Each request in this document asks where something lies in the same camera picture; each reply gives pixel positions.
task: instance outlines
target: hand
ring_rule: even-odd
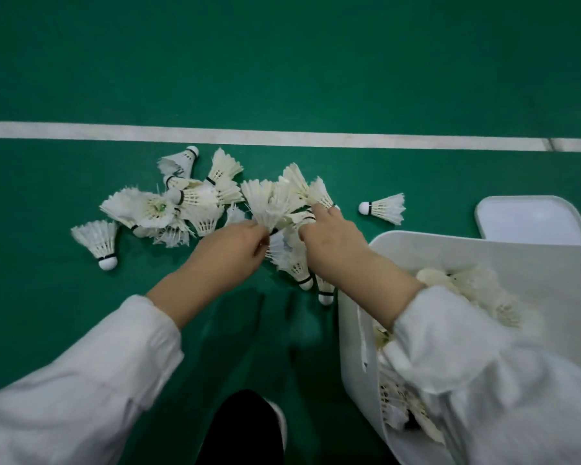
[[[317,222],[302,225],[299,236],[307,248],[308,266],[336,287],[361,260],[374,252],[353,222],[345,220],[339,209],[312,207]]]
[[[269,232],[255,221],[220,228],[200,240],[185,264],[147,297],[182,328],[215,298],[255,273],[268,247]]]
[[[307,248],[308,266],[338,287],[391,330],[394,320],[425,287],[407,271],[370,249],[353,222],[340,210],[312,207],[317,222],[299,235]]]

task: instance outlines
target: left hand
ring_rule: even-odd
[[[147,297],[182,328],[215,298],[255,273],[268,247],[269,232],[255,221],[220,228],[200,240],[185,264]]]

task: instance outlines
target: feather shuttlecock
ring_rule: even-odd
[[[224,226],[231,225],[233,223],[243,222],[245,220],[245,212],[243,212],[236,204],[231,205],[226,210],[226,223]]]
[[[183,219],[175,217],[170,225],[162,229],[155,236],[154,245],[164,243],[166,248],[176,248],[180,245],[189,245],[190,229]]]
[[[237,183],[228,177],[218,179],[215,189],[217,190],[217,199],[220,204],[235,204],[244,200]]]
[[[136,188],[124,188],[109,196],[99,208],[110,218],[124,226],[133,229],[136,227],[134,208],[140,191]]]
[[[299,248],[291,248],[284,240],[284,233],[277,232],[271,235],[269,248],[265,253],[279,271],[289,273],[303,290],[310,290],[314,284],[305,253]]]
[[[394,225],[400,225],[403,221],[404,194],[386,197],[380,201],[362,202],[359,205],[359,213],[362,215],[374,215]]]
[[[284,188],[287,187],[286,190],[280,189],[281,192],[287,192],[289,195],[289,212],[294,212],[296,210],[301,209],[302,207],[308,205],[305,198],[303,198],[299,193],[297,193],[295,186],[291,181],[286,179],[283,176],[278,177],[278,182],[276,183],[276,187]]]
[[[110,271],[118,264],[118,258],[114,250],[116,231],[116,222],[96,220],[71,228],[71,235],[97,258],[101,269]]]
[[[288,213],[288,188],[277,189],[276,184],[252,179],[241,183],[241,191],[248,202],[253,218],[267,227],[269,233]]]
[[[439,269],[433,268],[425,268],[418,271],[418,274],[415,276],[416,279],[420,282],[423,282],[428,287],[432,287],[435,285],[445,287],[450,292],[456,295],[460,295],[460,290],[454,285],[452,279],[443,271]]]
[[[329,282],[324,280],[317,274],[317,285],[318,285],[318,301],[321,305],[331,305],[333,304],[333,292],[336,289]]]
[[[217,221],[223,213],[223,206],[190,206],[185,208],[183,217],[189,220],[196,233],[203,237],[215,231]]]
[[[308,183],[303,178],[301,170],[296,163],[291,163],[282,172],[282,177],[290,181],[292,185],[292,190],[299,198],[305,202],[309,200],[310,187]]]
[[[175,216],[175,205],[167,195],[141,192],[133,201],[133,219],[145,228],[167,227]]]
[[[157,167],[164,176],[176,174],[181,178],[189,179],[194,161],[199,155],[198,148],[191,145],[184,152],[161,158],[157,162]]]
[[[218,148],[213,155],[213,165],[206,180],[217,187],[219,180],[224,178],[231,180],[241,171],[243,171],[241,163]]]
[[[202,181],[197,179],[187,179],[181,178],[179,176],[166,176],[163,179],[163,183],[166,185],[166,189],[190,189],[198,186],[202,186]]]
[[[334,203],[331,200],[330,195],[327,193],[327,189],[325,188],[325,183],[318,176],[310,184],[310,188],[308,189],[307,202],[308,205],[311,206],[313,206],[316,203],[319,203],[326,209],[334,206]]]

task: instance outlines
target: white bin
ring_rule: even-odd
[[[504,289],[539,307],[545,322],[544,346],[581,366],[581,246],[390,231],[376,237],[371,247],[411,273],[426,267],[446,272],[475,265],[494,269]],[[372,318],[358,312],[357,304],[343,293],[339,310],[342,383],[366,419],[402,465],[453,463],[447,450],[423,431],[385,427]]]

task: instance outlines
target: white long-sleeve shirt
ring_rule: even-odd
[[[581,464],[581,368],[442,288],[418,294],[385,355],[461,463]],[[180,333],[132,296],[53,363],[0,391],[0,464],[118,461],[180,364]]]

